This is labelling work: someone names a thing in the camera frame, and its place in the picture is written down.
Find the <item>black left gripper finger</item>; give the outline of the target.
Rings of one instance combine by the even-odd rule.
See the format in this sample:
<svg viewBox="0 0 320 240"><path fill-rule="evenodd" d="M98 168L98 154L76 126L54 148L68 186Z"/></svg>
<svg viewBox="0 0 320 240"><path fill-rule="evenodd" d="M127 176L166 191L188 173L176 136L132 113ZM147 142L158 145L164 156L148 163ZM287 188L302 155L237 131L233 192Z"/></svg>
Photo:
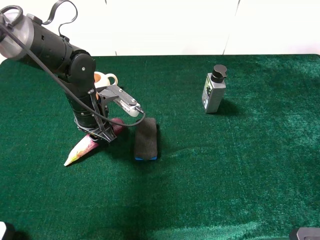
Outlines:
<svg viewBox="0 0 320 240"><path fill-rule="evenodd" d="M115 140L117 138L116 134L114 133L114 129L112 127L108 127L104 130L101 130L98 133L98 136L107 141L108 143L112 142L113 140Z"/></svg>

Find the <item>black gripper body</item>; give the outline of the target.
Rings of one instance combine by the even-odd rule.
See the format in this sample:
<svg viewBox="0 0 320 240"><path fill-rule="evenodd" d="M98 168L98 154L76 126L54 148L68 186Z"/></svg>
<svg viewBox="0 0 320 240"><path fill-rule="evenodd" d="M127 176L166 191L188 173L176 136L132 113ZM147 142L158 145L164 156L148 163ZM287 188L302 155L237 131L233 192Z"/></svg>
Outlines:
<svg viewBox="0 0 320 240"><path fill-rule="evenodd" d="M74 122L77 128L87 134L110 134L110 123L103 120L101 117L93 114L83 105L88 106L92 111L99 115L107 117L105 106L102 105L102 100L97 95L97 90L94 86L90 86L85 91L80 91L76 86L67 86L67 89L76 96L79 103L68 92L65 92L67 100L72 108Z"/></svg>

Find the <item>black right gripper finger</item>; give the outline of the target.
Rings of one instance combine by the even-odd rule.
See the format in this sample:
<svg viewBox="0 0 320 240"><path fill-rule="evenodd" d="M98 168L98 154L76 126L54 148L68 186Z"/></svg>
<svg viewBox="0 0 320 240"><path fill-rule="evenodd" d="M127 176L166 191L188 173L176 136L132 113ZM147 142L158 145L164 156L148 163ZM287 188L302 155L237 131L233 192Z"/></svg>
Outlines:
<svg viewBox="0 0 320 240"><path fill-rule="evenodd" d="M88 134L88 136L90 137L90 139L95 142L95 143L98 143L100 141L100 137L97 136L97 135L94 135L94 134Z"/></svg>

